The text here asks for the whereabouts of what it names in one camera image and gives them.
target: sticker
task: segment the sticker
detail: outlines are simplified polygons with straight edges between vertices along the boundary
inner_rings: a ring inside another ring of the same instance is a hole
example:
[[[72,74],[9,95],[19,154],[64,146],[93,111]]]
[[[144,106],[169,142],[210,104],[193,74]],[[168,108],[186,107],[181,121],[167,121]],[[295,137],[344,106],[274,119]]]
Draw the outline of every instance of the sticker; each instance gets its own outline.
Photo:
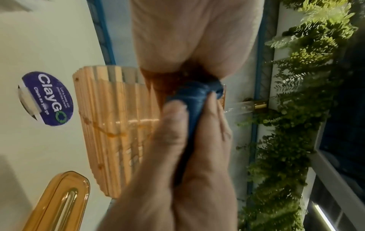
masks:
[[[28,91],[33,100],[24,100],[27,94],[19,94],[24,109],[36,120],[50,126],[67,123],[73,114],[73,102],[67,88],[54,76],[44,72],[30,72],[23,76],[19,91]],[[33,102],[36,107],[26,105]],[[39,108],[36,112],[30,108]]]

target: purple sticker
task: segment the purple sticker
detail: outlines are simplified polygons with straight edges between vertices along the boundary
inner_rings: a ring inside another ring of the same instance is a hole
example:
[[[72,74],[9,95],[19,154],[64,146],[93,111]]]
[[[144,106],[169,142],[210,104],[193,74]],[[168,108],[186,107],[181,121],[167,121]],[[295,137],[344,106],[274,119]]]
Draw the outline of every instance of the purple sticker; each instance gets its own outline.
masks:
[[[30,72],[22,78],[41,112],[34,118],[50,126],[67,123],[73,114],[73,102],[67,88],[44,72]]]

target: green leaves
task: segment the green leaves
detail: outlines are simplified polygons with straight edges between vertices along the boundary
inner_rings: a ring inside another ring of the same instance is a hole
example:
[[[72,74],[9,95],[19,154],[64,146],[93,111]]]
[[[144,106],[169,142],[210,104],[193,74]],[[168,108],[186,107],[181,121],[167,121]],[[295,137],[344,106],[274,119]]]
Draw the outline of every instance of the green leaves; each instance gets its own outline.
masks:
[[[259,185],[240,220],[252,231],[304,229],[298,192],[306,185],[308,155],[314,151],[311,138],[328,117],[333,96],[345,78],[330,77],[338,68],[334,54],[356,30],[349,23],[353,14],[346,0],[282,1],[303,11],[305,18],[267,43],[290,52],[288,58],[273,62],[279,70],[275,75],[278,109],[256,114],[250,121],[275,128],[253,146],[257,159],[248,167],[251,180]]]

